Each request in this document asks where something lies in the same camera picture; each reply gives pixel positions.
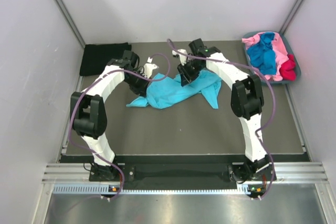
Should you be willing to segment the light blue t shirt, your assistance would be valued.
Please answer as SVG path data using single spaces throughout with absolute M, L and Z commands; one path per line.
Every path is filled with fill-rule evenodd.
M 218 109 L 217 97 L 222 86 L 221 78 L 207 70 L 202 70 L 192 83 L 181 85 L 180 75 L 175 78 L 166 77 L 161 81 L 152 82 L 146 96 L 139 96 L 127 107 L 166 109 L 196 94 L 201 94 L 213 109 Z

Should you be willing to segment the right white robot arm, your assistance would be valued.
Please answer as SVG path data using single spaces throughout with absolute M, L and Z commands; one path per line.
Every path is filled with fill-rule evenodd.
M 184 49 L 172 50 L 173 56 L 180 60 L 177 69 L 181 85 L 195 81 L 204 69 L 228 85 L 230 107 L 243 129 L 246 156 L 242 167 L 230 169 L 230 176 L 239 184 L 258 179 L 271 162 L 263 146 L 261 116 L 265 102 L 259 75 L 242 71 L 242 65 L 229 61 L 218 48 L 206 47 L 201 39 L 193 40 L 188 46 L 190 54 Z

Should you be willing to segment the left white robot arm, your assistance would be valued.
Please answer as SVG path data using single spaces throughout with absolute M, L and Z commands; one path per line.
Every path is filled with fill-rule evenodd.
M 139 66 L 140 58 L 132 51 L 124 51 L 120 59 L 110 60 L 102 74 L 82 92 L 74 92 L 70 98 L 72 129 L 86 143 L 93 155 L 91 181 L 112 181 L 120 175 L 116 155 L 107 137 L 107 115 L 105 101 L 122 82 L 129 85 L 136 95 L 144 97 L 153 71 L 158 68 L 148 58 Z

